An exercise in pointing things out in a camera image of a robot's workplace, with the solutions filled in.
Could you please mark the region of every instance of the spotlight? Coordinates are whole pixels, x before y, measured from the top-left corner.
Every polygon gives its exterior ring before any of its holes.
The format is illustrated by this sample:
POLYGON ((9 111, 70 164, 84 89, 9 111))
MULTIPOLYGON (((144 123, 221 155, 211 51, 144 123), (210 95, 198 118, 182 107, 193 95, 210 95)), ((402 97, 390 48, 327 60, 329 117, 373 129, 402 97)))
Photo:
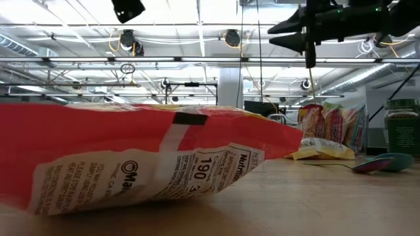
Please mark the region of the spotlight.
POLYGON ((121 48, 128 52, 133 52, 135 56, 144 56, 143 44, 137 41, 134 36, 134 30, 125 29, 120 38, 121 48))
MULTIPOLYGON (((164 79, 164 80, 162 80, 162 81, 161 81, 161 83, 160 83, 160 87, 161 87, 161 89, 165 89, 167 84, 168 84, 168 80, 166 80, 166 78, 165 78, 165 79, 164 79)), ((171 86, 170 86, 170 85, 169 85, 169 87, 168 87, 168 91, 172 91, 172 88, 171 88, 171 86)))
POLYGON ((236 29, 228 29, 224 41, 231 47, 238 47, 241 43, 241 38, 239 37, 236 29))
POLYGON ((74 81, 73 84, 75 85, 75 86, 72 86, 73 89, 75 89, 75 90, 80 90, 81 89, 81 86, 78 86, 78 85, 80 85, 80 82, 74 81))
POLYGON ((305 79, 301 83, 301 89, 302 90, 308 90, 310 88, 310 81, 308 79, 305 79))
POLYGON ((114 11, 118 20, 122 24, 146 10, 140 0, 112 0, 112 4, 114 5, 114 11))

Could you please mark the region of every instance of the wooden table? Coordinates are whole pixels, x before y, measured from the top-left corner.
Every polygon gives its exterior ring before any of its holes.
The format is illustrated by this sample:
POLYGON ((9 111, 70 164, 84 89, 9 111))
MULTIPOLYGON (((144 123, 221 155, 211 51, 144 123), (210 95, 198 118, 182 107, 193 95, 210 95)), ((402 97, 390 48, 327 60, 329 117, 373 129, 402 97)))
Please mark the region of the wooden table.
POLYGON ((420 164, 399 174, 267 161, 196 200, 56 217, 0 207, 0 235, 420 235, 420 164))

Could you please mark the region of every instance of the snack bag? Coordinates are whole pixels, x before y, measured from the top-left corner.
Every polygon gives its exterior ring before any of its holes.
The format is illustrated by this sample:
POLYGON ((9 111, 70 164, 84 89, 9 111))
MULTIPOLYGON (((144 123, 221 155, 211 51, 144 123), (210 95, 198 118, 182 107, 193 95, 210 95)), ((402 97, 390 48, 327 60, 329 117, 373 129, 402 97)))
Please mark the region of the snack bag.
POLYGON ((350 109, 345 112, 347 128, 343 144, 355 152, 362 149, 366 129, 366 107, 350 109))
POLYGON ((324 136, 324 117, 322 116, 323 107, 315 104, 310 104, 304 108, 299 109, 299 116, 301 110, 306 112, 302 121, 298 123, 297 127, 303 131, 304 138, 322 138, 324 136))
POLYGON ((217 193, 302 138, 233 108, 76 107, 0 105, 2 203, 53 215, 217 193))
POLYGON ((299 150, 286 158, 354 159, 354 152, 342 144, 323 138, 303 138, 299 150))
POLYGON ((325 119, 324 138, 342 144, 347 128, 342 109, 324 109, 323 113, 325 119))

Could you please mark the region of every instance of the fluorescent light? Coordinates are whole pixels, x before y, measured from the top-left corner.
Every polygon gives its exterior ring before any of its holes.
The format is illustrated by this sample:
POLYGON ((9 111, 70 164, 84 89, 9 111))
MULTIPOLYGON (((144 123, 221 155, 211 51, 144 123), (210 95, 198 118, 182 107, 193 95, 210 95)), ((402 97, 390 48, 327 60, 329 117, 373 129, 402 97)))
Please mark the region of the fluorescent light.
POLYGON ((115 96, 115 94, 82 94, 82 96, 115 96))
MULTIPOLYGON (((262 62, 305 62, 304 58, 261 58, 262 62)), ((260 58, 250 58, 248 62, 260 62, 260 58)))
POLYGON ((0 58, 0 62, 42 62, 42 58, 36 58, 36 57, 0 58))
POLYGON ((57 97, 54 97, 54 99, 55 99, 55 100, 58 100, 58 101, 60 101, 60 102, 68 102, 67 100, 62 99, 62 98, 57 98, 57 97))
POLYGON ((18 88, 26 89, 34 92, 45 92, 45 89, 37 87, 37 86, 18 86, 18 88))
POLYGON ((316 62, 338 62, 338 63, 366 63, 366 62, 375 62, 374 58, 318 58, 316 62))
POLYGON ((316 96, 316 97, 317 98, 344 98, 344 95, 321 95, 321 96, 316 96))
POLYGON ((79 96, 78 94, 41 94, 45 96, 79 96))
POLYGON ((384 63, 420 63, 420 59, 416 58, 395 58, 395 59, 382 59, 384 63))
POLYGON ((9 96, 42 96, 42 94, 7 94, 9 96))
POLYGON ((117 62, 173 62, 174 58, 164 57, 122 57, 115 58, 117 62))
POLYGON ((51 62, 107 62, 107 58, 49 58, 51 62))
POLYGON ((239 58, 205 58, 205 57, 198 57, 198 58, 181 58, 183 62, 239 62, 239 58))

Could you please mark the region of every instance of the candy bag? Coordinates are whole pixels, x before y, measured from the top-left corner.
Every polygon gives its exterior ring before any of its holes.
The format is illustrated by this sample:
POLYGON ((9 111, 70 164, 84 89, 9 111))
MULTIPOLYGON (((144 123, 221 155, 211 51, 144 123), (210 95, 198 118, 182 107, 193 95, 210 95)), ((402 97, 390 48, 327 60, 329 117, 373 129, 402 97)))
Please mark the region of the candy bag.
POLYGON ((217 193, 302 132, 224 107, 1 104, 0 201, 53 215, 217 193))
POLYGON ((299 117, 305 114, 297 128, 303 131, 304 138, 322 138, 324 136, 323 107, 316 104, 309 104, 299 109, 299 117))

